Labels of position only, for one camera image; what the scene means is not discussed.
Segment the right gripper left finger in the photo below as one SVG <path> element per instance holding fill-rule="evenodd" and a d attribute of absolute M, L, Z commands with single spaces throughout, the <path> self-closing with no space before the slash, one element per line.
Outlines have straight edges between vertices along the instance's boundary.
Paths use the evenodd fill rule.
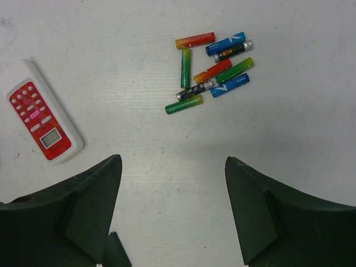
<path fill-rule="evenodd" d="M 110 231 L 120 155 L 35 193 L 1 204 L 2 266 L 130 266 Z"/>

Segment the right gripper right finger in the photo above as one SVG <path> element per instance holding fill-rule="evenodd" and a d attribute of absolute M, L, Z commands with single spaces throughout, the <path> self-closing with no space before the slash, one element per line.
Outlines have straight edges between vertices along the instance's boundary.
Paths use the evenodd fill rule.
<path fill-rule="evenodd" d="M 354 266 L 355 207 L 308 195 L 228 157 L 225 179 L 246 266 Z"/>

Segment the green battery bottom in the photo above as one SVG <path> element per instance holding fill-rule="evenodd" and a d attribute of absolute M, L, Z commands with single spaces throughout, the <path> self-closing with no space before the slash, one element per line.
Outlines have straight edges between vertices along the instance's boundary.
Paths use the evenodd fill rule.
<path fill-rule="evenodd" d="M 183 110 L 186 110 L 188 108 L 192 108 L 195 106 L 198 106 L 203 103 L 203 99 L 201 96 L 194 96 L 191 98 L 188 98 L 186 100 L 180 101 L 173 103 L 171 105 L 168 105 L 165 107 L 165 112 L 170 115 L 176 112 L 180 112 Z"/>

